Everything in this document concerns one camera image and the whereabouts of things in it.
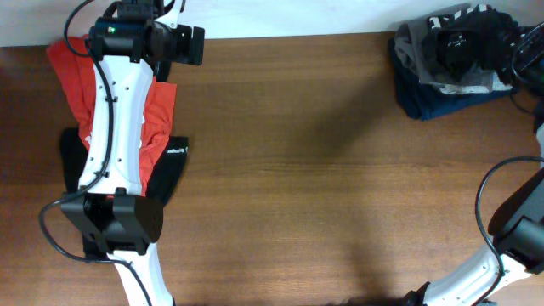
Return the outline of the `dark green t-shirt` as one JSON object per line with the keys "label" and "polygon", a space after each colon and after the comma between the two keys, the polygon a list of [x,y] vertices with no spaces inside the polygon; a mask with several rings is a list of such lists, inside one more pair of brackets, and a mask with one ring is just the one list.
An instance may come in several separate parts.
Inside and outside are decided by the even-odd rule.
{"label": "dark green t-shirt", "polygon": [[522,31],[510,14],[479,4],[429,16],[426,26],[420,46],[422,63],[431,75],[459,83],[476,67],[495,72],[501,82],[513,82],[510,60]]}

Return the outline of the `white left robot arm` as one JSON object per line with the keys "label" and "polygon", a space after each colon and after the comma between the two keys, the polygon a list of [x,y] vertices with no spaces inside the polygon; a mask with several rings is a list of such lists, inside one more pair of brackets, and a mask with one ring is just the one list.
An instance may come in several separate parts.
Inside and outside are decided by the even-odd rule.
{"label": "white left robot arm", "polygon": [[164,206],[143,194],[139,153],[156,63],[201,65],[204,42],[201,27],[109,17],[99,18],[84,41],[96,93],[88,157],[76,191],[45,206],[38,220],[57,252],[82,261],[48,231],[46,213],[60,208],[100,252],[94,262],[116,267],[131,305],[176,303],[158,255]]}

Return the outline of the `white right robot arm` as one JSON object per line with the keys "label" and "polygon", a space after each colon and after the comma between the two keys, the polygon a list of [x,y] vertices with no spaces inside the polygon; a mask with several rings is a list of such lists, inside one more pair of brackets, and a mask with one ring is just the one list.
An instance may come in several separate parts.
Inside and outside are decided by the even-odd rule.
{"label": "white right robot arm", "polygon": [[543,156],[516,156],[497,163],[483,177],[474,213],[485,244],[446,277],[408,292],[400,305],[480,305],[504,286],[543,272],[543,171],[539,170],[496,210],[489,226],[480,214],[481,197],[492,174],[514,162],[543,162]]}

